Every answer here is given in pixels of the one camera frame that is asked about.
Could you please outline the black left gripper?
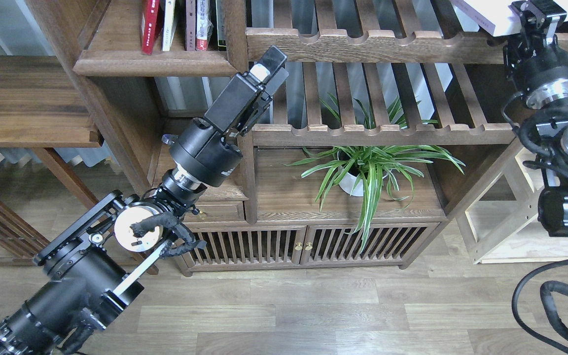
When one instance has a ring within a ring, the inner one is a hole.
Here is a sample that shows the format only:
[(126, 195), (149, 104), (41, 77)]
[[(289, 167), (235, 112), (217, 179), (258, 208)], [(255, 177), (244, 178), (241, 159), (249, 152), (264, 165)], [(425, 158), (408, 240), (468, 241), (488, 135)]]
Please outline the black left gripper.
[(235, 74), (204, 114), (194, 118), (181, 135), (168, 135), (172, 159), (200, 182), (219, 187), (243, 158), (223, 135), (235, 130), (244, 136), (270, 107), (286, 81), (287, 55), (271, 45), (249, 71)]

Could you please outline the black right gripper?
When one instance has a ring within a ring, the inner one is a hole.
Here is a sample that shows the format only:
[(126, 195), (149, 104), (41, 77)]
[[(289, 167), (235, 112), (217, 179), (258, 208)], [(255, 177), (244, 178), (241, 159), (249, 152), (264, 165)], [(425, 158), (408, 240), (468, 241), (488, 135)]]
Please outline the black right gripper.
[(568, 13), (554, 0), (518, 0), (510, 8), (521, 30), (503, 48), (507, 79), (530, 109), (568, 98), (568, 52), (558, 46), (555, 35)]

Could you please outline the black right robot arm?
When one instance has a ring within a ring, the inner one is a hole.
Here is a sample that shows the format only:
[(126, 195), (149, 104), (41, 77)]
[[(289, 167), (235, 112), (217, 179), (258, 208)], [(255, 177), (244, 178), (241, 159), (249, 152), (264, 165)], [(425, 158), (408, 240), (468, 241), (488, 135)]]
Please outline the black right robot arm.
[[(552, 0), (523, 0), (511, 4), (521, 27), (503, 48), (506, 76), (516, 87), (515, 98), (535, 113), (513, 131), (536, 155), (524, 165), (541, 169), (544, 189), (538, 200), (538, 220), (552, 237), (568, 237), (568, 52), (558, 45), (555, 30), (566, 11)], [(539, 341), (568, 354), (568, 346), (531, 329), (518, 313), (518, 299), (526, 283), (541, 272), (568, 265), (555, 261), (524, 276), (511, 301), (512, 314), (524, 331)], [(568, 327), (555, 305), (554, 294), (568, 297), (568, 284), (546, 281), (539, 289), (546, 317), (552, 328), (568, 341)]]

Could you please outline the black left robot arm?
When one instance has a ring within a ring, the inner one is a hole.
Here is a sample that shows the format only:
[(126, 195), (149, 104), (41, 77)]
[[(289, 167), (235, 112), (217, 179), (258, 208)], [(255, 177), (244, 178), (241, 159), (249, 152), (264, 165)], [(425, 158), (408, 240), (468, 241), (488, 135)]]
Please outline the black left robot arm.
[(49, 281), (0, 322), (0, 355), (77, 353), (142, 292), (138, 279), (158, 259), (205, 247), (183, 216), (197, 214), (199, 197), (238, 166), (243, 154), (229, 139), (249, 132), (270, 107), (288, 76), (286, 61), (270, 46), (181, 135), (164, 135), (176, 166), (150, 196), (110, 192), (34, 256)]

